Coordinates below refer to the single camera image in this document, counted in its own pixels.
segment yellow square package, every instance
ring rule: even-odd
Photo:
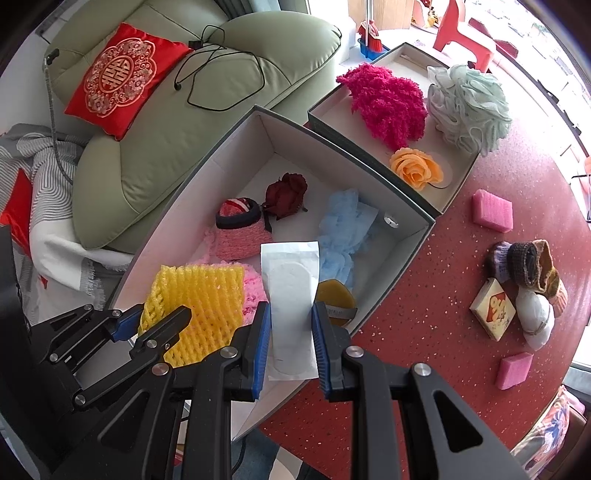
[[[244,268],[239,265],[162,265],[139,322],[141,335],[181,305],[191,309],[189,325],[164,360],[173,367],[193,364],[229,345],[242,325]]]
[[[470,310],[497,342],[515,316],[515,307],[495,278],[489,278],[470,305]]]

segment open box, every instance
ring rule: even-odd
[[[262,203],[266,188],[284,173],[300,173],[308,183],[307,212],[271,221],[274,241],[313,241],[319,233],[329,196],[356,188],[360,199],[379,209],[367,249],[353,256],[358,312],[348,324],[356,331],[392,289],[434,220],[396,186],[361,161],[314,132],[260,107],[228,132],[177,190],[160,221],[128,268],[110,308],[126,310],[143,303],[161,265],[180,266],[200,258],[204,234],[228,198],[248,196]],[[394,217],[398,228],[384,221]],[[260,271],[259,258],[242,260]],[[232,437],[256,426],[301,381],[265,381],[255,404],[232,404]]]
[[[444,60],[445,57],[435,50],[427,53],[403,43],[372,63],[392,70],[396,77],[413,80],[426,99],[431,84],[427,67],[448,68]],[[351,104],[349,89],[345,85],[338,86],[308,111],[310,127],[383,175],[433,218],[443,214],[468,177],[478,154],[467,153],[446,143],[441,132],[436,130],[434,119],[427,116],[424,136],[416,142],[409,142],[409,146],[426,152],[441,165],[446,178],[440,186],[445,187],[429,184],[418,192],[389,169],[389,159],[394,151],[372,137],[361,114],[358,111],[351,113]]]

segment curtain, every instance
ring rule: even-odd
[[[228,18],[236,18],[253,12],[280,10],[279,0],[216,0]]]

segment orange artificial flower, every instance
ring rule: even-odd
[[[414,148],[397,150],[390,158],[390,170],[418,191],[427,183],[443,181],[441,167],[430,155]]]

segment wooden panel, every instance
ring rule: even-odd
[[[374,0],[374,20],[379,30],[410,28],[413,0]],[[365,0],[349,0],[349,16],[359,24],[365,20]]]

